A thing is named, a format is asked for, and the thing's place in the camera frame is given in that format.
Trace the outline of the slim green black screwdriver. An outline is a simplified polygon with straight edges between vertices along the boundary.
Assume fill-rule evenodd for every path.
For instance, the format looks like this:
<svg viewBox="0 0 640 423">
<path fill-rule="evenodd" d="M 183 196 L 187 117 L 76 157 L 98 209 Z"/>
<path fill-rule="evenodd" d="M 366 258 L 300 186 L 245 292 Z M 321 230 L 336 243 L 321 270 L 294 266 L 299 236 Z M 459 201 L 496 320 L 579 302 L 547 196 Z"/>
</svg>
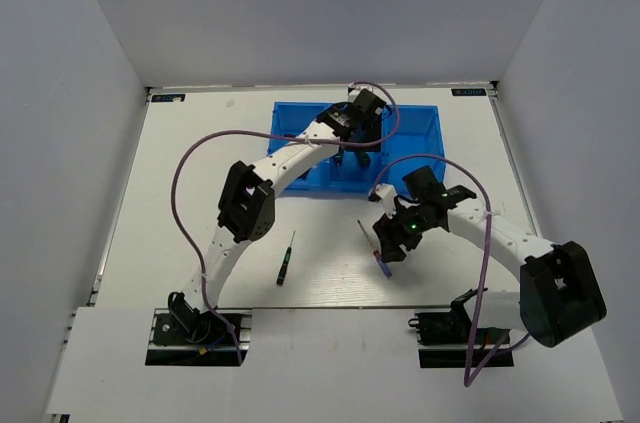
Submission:
<svg viewBox="0 0 640 423">
<path fill-rule="evenodd" d="M 279 272 L 276 278 L 276 285 L 277 286 L 282 286 L 284 284 L 285 278 L 286 278 L 286 274 L 288 271 L 288 266 L 291 260 L 291 255 L 292 255 L 292 247 L 293 247 L 293 242 L 295 239 L 295 234 L 296 231 L 293 231 L 292 235 L 291 235 L 291 239 L 290 242 L 285 250 L 284 256 L 283 256 L 283 260 L 281 263 L 281 266 L 279 268 Z"/>
</svg>

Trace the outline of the stubby green screwdriver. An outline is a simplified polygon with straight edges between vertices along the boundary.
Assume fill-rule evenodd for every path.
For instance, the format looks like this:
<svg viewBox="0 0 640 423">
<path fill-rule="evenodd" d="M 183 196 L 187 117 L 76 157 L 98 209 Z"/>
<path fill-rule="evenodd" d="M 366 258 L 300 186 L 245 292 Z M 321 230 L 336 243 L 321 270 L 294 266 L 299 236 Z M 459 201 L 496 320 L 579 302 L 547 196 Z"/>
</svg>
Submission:
<svg viewBox="0 0 640 423">
<path fill-rule="evenodd" d="M 371 157 L 369 156 L 368 152 L 359 150 L 359 151 L 355 151 L 354 155 L 355 155 L 356 162 L 360 168 L 366 169 L 370 167 Z"/>
<path fill-rule="evenodd" d="M 339 149 L 338 152 L 332 158 L 333 165 L 335 167 L 335 174 L 340 175 L 342 166 L 344 163 L 344 150 Z"/>
</svg>

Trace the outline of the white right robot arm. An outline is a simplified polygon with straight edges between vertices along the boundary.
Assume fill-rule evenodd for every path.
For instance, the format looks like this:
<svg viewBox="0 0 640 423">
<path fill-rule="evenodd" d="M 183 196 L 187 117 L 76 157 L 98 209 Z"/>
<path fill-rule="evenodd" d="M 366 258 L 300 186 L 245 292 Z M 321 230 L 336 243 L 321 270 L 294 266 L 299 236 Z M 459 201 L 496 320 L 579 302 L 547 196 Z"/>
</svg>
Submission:
<svg viewBox="0 0 640 423">
<path fill-rule="evenodd" d="M 530 235 L 485 209 L 470 189 L 446 188 L 430 167 L 403 179 L 409 192 L 374 186 L 370 200 L 384 213 L 373 225 L 383 263 L 403 261 L 429 230 L 446 232 L 480 248 L 518 282 L 516 291 L 472 289 L 450 304 L 451 327 L 472 342 L 487 329 L 518 330 L 553 348 L 603 320 L 606 304 L 586 250 Z"/>
</svg>

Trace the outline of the blue red handle screwdriver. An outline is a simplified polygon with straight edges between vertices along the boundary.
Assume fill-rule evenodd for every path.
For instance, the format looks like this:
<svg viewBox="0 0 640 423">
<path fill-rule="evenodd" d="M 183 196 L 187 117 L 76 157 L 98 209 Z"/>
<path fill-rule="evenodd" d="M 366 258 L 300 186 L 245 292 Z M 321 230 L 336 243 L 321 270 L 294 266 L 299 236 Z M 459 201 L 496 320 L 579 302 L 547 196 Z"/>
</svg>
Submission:
<svg viewBox="0 0 640 423">
<path fill-rule="evenodd" d="M 390 267 L 388 266 L 387 263 L 382 261 L 382 256 L 381 256 L 381 253 L 380 253 L 378 247 L 376 246 L 376 244 L 374 243 L 372 237 L 369 235 L 369 233 L 365 229 L 365 227 L 362 224 L 362 222 L 360 220 L 357 220 L 357 224 L 358 224 L 361 232 L 363 233 L 365 239 L 367 240 L 367 243 L 368 243 L 368 245 L 369 245 L 369 247 L 371 249 L 372 255 L 373 255 L 373 257 L 374 257 L 374 259 L 376 261 L 377 266 L 381 270 L 382 274 L 387 279 L 390 279 L 392 277 L 392 271 L 391 271 Z"/>
</svg>

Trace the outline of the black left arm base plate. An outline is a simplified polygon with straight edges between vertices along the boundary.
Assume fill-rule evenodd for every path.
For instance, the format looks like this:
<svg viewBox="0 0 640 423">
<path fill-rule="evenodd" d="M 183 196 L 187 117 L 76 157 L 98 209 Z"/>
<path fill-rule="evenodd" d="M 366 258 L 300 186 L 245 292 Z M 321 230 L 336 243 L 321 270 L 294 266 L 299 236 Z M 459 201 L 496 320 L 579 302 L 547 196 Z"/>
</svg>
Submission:
<svg viewBox="0 0 640 423">
<path fill-rule="evenodd" d="M 236 345 L 223 322 L 206 314 L 203 328 L 189 336 L 167 310 L 156 310 L 146 350 L 148 367 L 239 367 Z"/>
</svg>

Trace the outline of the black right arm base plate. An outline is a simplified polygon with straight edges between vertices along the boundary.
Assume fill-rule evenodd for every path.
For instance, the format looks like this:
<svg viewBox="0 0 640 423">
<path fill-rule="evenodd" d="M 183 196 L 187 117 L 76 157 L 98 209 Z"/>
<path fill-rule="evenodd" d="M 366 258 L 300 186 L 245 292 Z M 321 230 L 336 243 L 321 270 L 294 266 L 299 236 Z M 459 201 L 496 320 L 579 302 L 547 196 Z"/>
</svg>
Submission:
<svg viewBox="0 0 640 423">
<path fill-rule="evenodd" d="M 418 343 L 418 358 L 421 369 L 463 369 L 466 361 L 468 332 L 464 323 L 458 322 L 453 311 L 418 312 L 408 320 L 415 331 Z M 495 328 L 480 328 L 474 343 L 473 367 L 492 350 L 502 331 Z M 514 359 L 505 347 L 498 350 L 486 366 L 508 368 Z"/>
</svg>

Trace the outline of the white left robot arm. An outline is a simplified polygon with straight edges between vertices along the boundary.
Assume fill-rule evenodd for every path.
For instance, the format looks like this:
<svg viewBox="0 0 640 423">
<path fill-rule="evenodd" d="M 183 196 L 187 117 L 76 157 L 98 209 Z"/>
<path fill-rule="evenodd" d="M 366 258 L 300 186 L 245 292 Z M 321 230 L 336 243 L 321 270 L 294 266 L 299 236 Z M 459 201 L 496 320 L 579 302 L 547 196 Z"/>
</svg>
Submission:
<svg viewBox="0 0 640 423">
<path fill-rule="evenodd" d="M 385 141 L 363 140 L 382 119 L 385 101 L 366 86 L 354 85 L 348 99 L 319 113 L 294 137 L 249 130 L 224 130 L 192 144 L 174 172 L 170 190 L 171 212 L 179 231 L 196 253 L 199 272 L 187 289 L 168 297 L 168 309 L 177 320 L 177 330 L 188 341 L 199 342 L 211 330 L 211 317 L 232 325 L 217 311 L 221 290 L 244 251 L 264 237 L 275 222 L 275 201 L 296 178 L 343 148 L 366 149 Z M 188 158 L 204 143 L 223 136 L 250 136 L 285 143 L 267 157 L 247 164 L 234 163 L 228 170 L 218 202 L 217 226 L 207 251 L 202 251 L 186 230 L 178 214 L 177 189 Z"/>
</svg>

